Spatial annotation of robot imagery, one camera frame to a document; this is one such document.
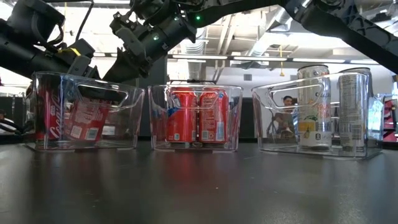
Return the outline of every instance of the silver can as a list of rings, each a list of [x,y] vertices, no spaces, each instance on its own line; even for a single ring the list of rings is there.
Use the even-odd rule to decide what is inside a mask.
[[[340,73],[347,73],[338,79],[341,146],[347,151],[363,152],[368,120],[368,100],[373,93],[370,84],[371,72],[368,68],[352,68]]]
[[[303,148],[327,150],[331,147],[330,79],[322,78],[324,75],[329,75],[326,65],[312,65],[298,70],[298,79],[317,78],[298,83],[298,86],[304,87],[298,89],[298,135],[299,145]],[[323,92],[318,86],[305,87],[320,83]]]

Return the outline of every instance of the table surface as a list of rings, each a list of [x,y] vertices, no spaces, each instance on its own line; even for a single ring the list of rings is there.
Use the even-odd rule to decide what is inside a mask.
[[[398,151],[39,153],[0,146],[0,223],[398,223]]]

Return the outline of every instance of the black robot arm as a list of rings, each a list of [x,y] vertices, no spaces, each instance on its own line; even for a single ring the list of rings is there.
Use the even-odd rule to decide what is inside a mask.
[[[115,77],[115,71],[122,65],[136,67],[136,73],[139,71],[145,76],[154,60],[166,55],[184,38],[193,39],[196,28],[210,25],[228,14],[273,5],[282,6],[306,30],[339,37],[398,73],[397,37],[363,18],[354,0],[131,0],[130,5],[131,11],[146,22],[126,24],[125,17],[120,20],[122,15],[115,15],[111,27],[124,41],[126,51],[118,52],[118,60],[106,77]],[[185,11],[186,18],[181,17],[180,10]]]
[[[339,37],[348,45],[398,73],[398,38],[359,14],[354,0],[204,0],[201,4],[182,1],[195,27],[207,26],[222,16],[271,5],[282,6],[308,31]]]
[[[88,66],[94,49],[83,39],[68,47],[55,45],[62,36],[46,43],[52,29],[60,27],[65,18],[45,2],[60,1],[82,0],[18,0],[11,17],[0,19],[0,66],[26,77],[36,71],[53,71],[99,78],[96,67]],[[123,40],[124,50],[118,49],[116,62],[103,79],[123,82],[146,77],[152,63],[183,39],[194,42],[197,28],[228,14],[276,4],[307,30],[339,37],[398,73],[397,37],[359,15],[354,0],[305,2],[306,6],[303,0],[131,0],[131,10],[126,15],[116,13],[110,25],[113,34]],[[133,12],[145,22],[131,21]]]

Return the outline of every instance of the red soda can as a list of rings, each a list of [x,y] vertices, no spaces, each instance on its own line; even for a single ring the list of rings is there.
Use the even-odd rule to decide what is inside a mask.
[[[220,88],[204,88],[200,96],[199,141],[223,144],[228,140],[228,96]]]
[[[42,77],[36,95],[36,140],[59,140],[62,137],[62,101],[59,97],[58,77]]]
[[[197,136],[197,97],[192,88],[171,88],[167,102],[167,141],[194,142]]]
[[[83,97],[73,104],[65,135],[69,140],[99,141],[112,102]]]

